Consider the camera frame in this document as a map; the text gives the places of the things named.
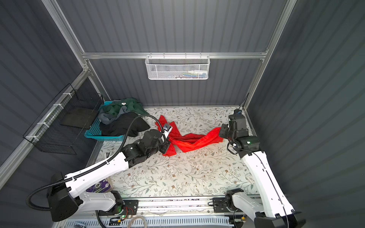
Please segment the red t shirt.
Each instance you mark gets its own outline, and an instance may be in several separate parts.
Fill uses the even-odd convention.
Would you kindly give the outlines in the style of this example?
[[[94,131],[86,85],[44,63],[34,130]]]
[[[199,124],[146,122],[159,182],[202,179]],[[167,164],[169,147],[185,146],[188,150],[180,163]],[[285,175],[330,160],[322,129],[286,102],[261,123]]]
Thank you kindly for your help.
[[[177,146],[183,153],[187,153],[214,143],[223,142],[223,138],[219,137],[219,132],[221,130],[220,127],[214,128],[206,135],[197,135],[193,133],[181,135],[175,122],[170,122],[169,125],[172,127],[172,131],[170,132],[168,139],[170,145],[163,156],[171,157],[177,155],[175,146]]]

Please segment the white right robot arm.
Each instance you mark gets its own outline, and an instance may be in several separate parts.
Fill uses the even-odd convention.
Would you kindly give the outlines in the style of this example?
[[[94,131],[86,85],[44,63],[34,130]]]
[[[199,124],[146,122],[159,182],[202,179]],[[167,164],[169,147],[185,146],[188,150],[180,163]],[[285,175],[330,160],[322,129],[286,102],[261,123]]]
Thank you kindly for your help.
[[[249,169],[259,191],[261,203],[236,188],[225,194],[223,206],[233,213],[243,212],[257,228],[302,228],[306,219],[295,211],[281,190],[260,148],[259,138],[250,136],[246,118],[239,109],[228,117],[228,124],[221,126],[219,137],[228,140],[227,151],[238,155]]]

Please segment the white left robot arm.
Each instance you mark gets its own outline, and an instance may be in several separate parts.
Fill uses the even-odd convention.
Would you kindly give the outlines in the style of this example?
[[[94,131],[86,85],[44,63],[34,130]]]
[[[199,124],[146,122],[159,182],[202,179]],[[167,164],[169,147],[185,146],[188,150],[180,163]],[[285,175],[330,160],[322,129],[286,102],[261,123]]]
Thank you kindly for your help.
[[[97,193],[87,189],[104,179],[145,162],[157,152],[166,153],[170,142],[168,136],[172,127],[164,126],[162,131],[146,131],[141,140],[124,146],[115,158],[107,158],[81,171],[70,173],[70,181],[60,187],[48,190],[47,200],[52,220],[63,221],[75,213],[101,211],[112,215],[123,212],[124,202],[116,191]]]

